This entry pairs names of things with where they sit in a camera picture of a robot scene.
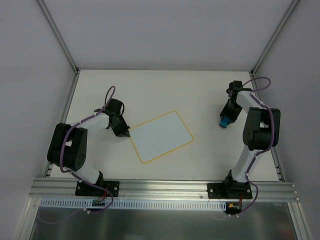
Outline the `yellow framed whiteboard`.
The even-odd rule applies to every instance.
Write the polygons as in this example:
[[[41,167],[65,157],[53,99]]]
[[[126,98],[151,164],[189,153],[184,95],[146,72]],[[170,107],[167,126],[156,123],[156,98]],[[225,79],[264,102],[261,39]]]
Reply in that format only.
[[[130,141],[140,163],[148,164],[194,141],[180,114],[173,110],[130,130]]]

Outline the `blue whiteboard eraser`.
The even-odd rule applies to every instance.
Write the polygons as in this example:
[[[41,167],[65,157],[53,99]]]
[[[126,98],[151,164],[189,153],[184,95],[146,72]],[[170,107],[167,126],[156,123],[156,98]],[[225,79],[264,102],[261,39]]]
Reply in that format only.
[[[219,126],[222,128],[227,128],[230,124],[230,119],[227,117],[223,117],[220,119]]]

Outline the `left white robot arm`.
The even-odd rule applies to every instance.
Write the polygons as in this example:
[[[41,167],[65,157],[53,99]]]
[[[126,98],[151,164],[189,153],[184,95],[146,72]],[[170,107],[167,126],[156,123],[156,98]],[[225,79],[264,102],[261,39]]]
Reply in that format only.
[[[104,191],[104,177],[86,163],[88,138],[108,129],[118,138],[129,138],[130,127],[123,117],[124,111],[124,103],[111,98],[106,106],[96,109],[80,122],[57,124],[47,152],[47,161],[59,167],[62,173],[70,173],[86,183],[86,189],[92,195],[100,195]]]

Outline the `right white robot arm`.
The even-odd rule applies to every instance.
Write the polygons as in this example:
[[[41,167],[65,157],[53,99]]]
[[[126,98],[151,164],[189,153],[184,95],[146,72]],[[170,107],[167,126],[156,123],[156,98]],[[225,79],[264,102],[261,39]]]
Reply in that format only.
[[[223,128],[233,124],[241,111],[247,114],[242,141],[244,148],[235,167],[222,182],[223,192],[235,198],[250,187],[249,176],[259,158],[279,142],[281,111],[259,100],[241,81],[232,81],[226,90],[228,100],[220,113],[219,125]]]

